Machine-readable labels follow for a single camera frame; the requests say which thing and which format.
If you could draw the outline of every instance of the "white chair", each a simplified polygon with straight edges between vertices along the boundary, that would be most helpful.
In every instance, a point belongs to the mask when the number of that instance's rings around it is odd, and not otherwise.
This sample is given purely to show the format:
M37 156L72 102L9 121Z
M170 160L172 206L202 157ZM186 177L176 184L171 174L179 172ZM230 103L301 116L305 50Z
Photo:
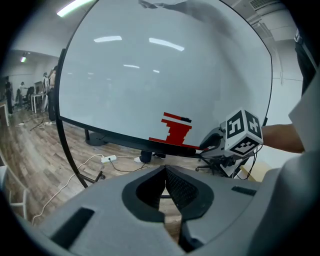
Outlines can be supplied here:
M23 209L23 217L25 220L27 218L27 193L28 189L21 183L18 177L10 170L10 168L6 165L0 166L0 190L5 191L6 187L6 177L7 174L14 179L14 181L23 189L23 197L22 202L11 202L11 191L9 190L9 204L11 207L22 207Z

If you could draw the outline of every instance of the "gray plastic panel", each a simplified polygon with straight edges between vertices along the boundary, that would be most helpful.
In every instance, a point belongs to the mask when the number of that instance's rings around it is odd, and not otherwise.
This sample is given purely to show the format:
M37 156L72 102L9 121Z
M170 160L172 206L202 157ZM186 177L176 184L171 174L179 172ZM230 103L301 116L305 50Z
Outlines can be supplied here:
M219 235L215 237L212 236L211 241L205 246L192 251L189 255L247 255L255 231L269 205L279 172L280 169L268 171L260 184L258 191L244 211L241 212L240 216L230 223L229 226L226 226ZM192 230L190 231L192 236L202 237L205 235L205 233L203 233L204 235L201 235L201 230L198 228L193 228L193 225L190 226L192 227Z
M208 176L179 166L174 166L211 187L214 200L208 211L198 219L186 222L192 238L206 244L225 230L248 206L254 198L251 195L233 191L234 186L258 190L260 182L231 179L219 176Z
M69 200L46 218L40 229L53 234L79 208L95 211L69 250L82 256L183 255L184 251L172 240L163 223L145 222L127 210L122 200L124 187L155 168L141 170L100 181Z

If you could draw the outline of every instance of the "white cable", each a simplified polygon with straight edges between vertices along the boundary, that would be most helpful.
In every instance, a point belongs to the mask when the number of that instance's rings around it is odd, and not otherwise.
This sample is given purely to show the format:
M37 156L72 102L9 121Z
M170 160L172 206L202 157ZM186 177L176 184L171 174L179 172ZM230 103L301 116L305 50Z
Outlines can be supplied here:
M23 122L17 124L15 127L23 126L25 123L27 123L27 122L29 122L29 121L31 121L31 120L39 120L39 119L45 119L45 118L48 118L48 116L29 119L29 120L27 120L27 121L23 121Z
M116 156L116 158L137 158L137 157L140 157L140 155Z
M92 159L93 157L96 157L96 156L102 156L102 157L104 157L102 154L95 154L95 155L91 156L87 161L85 161L84 163L80 164L79 167L78 167L78 169L79 169L81 166L85 165L90 159ZM32 218L32 225L34 225L35 218L40 217L40 216L44 213L46 206L55 198L56 195L58 195L66 186L68 186L70 180L71 180L75 175L76 175L76 174L73 174L73 175L69 178L69 180L68 180L68 182L66 183L66 185L64 185L57 193L54 194L53 197L51 197L51 199L43 206L41 213L40 213L39 215L36 215L36 216L34 216L34 217Z
M55 122L43 122L38 125L38 128L45 128L47 125L55 125Z

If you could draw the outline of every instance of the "table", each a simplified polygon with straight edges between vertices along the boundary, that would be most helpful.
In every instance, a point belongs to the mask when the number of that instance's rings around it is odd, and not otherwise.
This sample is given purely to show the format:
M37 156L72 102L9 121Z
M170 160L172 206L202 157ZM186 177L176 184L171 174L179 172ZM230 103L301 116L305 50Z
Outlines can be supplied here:
M5 121L6 121L6 126L10 126L9 125L9 116L8 116L8 107L7 107L7 101L3 101L3 102L0 102L0 108L4 108L4 115L5 115Z
M43 100L44 94L43 93L38 93L38 94L32 94L31 95L31 109L34 113L37 113L37 107L36 107L36 97L40 97Z

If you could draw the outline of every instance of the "air vent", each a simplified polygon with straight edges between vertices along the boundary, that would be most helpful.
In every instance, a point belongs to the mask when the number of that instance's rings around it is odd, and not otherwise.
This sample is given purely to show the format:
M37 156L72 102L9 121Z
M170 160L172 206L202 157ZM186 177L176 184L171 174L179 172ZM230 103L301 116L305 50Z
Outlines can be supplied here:
M249 3L253 7L253 9L256 11L262 7L265 7L271 4L280 3L280 1L279 0L252 0Z

